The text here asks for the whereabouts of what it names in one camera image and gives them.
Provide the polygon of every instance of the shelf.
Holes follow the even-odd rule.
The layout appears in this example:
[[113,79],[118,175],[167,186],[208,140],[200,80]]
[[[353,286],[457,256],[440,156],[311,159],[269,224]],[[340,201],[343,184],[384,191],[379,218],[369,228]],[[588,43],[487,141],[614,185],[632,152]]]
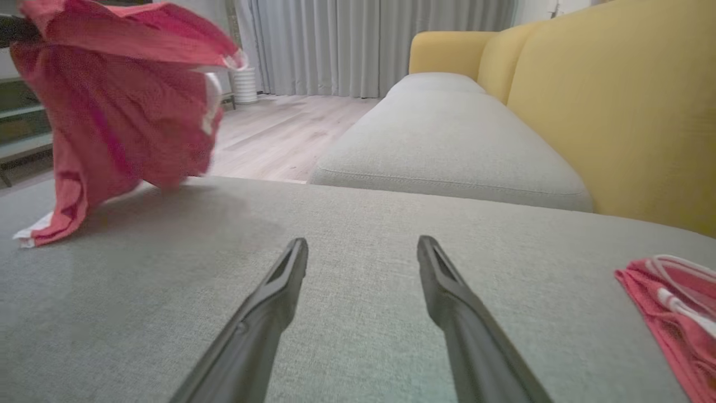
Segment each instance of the shelf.
[[44,110],[42,105],[26,106],[25,108],[17,108],[11,110],[4,110],[0,112],[0,119],[9,118],[10,116],[24,115],[25,113],[37,112]]
[[0,162],[12,161],[50,145],[52,145],[52,133],[37,134],[0,144]]

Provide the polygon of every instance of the cushion seam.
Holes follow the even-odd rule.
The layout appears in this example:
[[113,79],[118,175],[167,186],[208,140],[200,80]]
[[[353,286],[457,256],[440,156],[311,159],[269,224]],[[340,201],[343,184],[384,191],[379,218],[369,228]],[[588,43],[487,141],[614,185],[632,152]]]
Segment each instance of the cushion seam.
[[522,189],[513,189],[513,188],[507,188],[507,187],[490,186],[490,185],[464,184],[461,182],[454,182],[454,181],[437,181],[434,179],[424,179],[424,178],[406,178],[404,176],[356,174],[356,173],[352,173],[352,172],[332,171],[330,169],[325,169],[320,166],[317,166],[316,169],[319,171],[330,173],[330,174],[345,175],[345,176],[362,176],[365,178],[378,178],[378,179],[385,179],[385,180],[392,180],[392,181],[427,182],[427,183],[438,184],[438,185],[457,185],[457,186],[464,186],[464,187],[469,187],[469,188],[473,188],[473,189],[494,189],[497,191],[517,191],[517,192],[530,193],[530,194],[545,194],[548,196],[581,196],[581,195],[585,194],[585,191],[580,191],[579,193],[548,193],[545,191],[522,190]]

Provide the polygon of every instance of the gray sofa cushion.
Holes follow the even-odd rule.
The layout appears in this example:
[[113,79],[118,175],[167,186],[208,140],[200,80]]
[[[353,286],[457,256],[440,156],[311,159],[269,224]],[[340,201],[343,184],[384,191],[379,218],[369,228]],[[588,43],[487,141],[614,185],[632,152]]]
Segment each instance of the gray sofa cushion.
[[660,252],[716,267],[716,240],[630,219],[419,194],[243,179],[143,189],[69,239],[10,237],[52,182],[0,197],[3,394],[161,402],[286,243],[309,267],[267,402],[454,402],[415,246],[435,236],[555,403],[687,402],[614,279]]
[[310,183],[592,211],[566,161],[478,93],[385,98],[318,160]]
[[404,77],[388,91],[390,96],[405,91],[456,91],[484,94],[485,90],[472,78],[451,72],[420,72]]

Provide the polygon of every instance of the red cloth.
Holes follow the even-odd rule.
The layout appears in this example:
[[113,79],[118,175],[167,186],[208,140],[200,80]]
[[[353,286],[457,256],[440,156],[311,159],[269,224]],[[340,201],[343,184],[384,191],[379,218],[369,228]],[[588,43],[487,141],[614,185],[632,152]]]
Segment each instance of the red cloth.
[[167,187],[206,172],[221,88],[196,70],[243,66],[221,30],[167,3],[31,0],[20,9],[42,40],[11,54],[52,124],[57,197],[52,214],[15,236],[24,246],[66,237],[142,180]]
[[657,255],[615,275],[692,402],[716,402],[716,273]]

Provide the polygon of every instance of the yellow backrest cushion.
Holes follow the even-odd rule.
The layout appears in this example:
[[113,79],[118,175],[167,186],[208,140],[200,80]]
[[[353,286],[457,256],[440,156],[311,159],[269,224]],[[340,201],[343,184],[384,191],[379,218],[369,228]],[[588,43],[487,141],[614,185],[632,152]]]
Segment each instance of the yellow backrest cushion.
[[715,16],[713,0],[619,0],[528,38],[508,107],[596,212],[716,237]]
[[409,74],[454,72],[478,79],[483,49],[497,32],[429,31],[415,35]]
[[488,94],[507,103],[517,61],[530,33],[544,22],[519,25],[506,29],[490,41],[483,50],[478,84]]

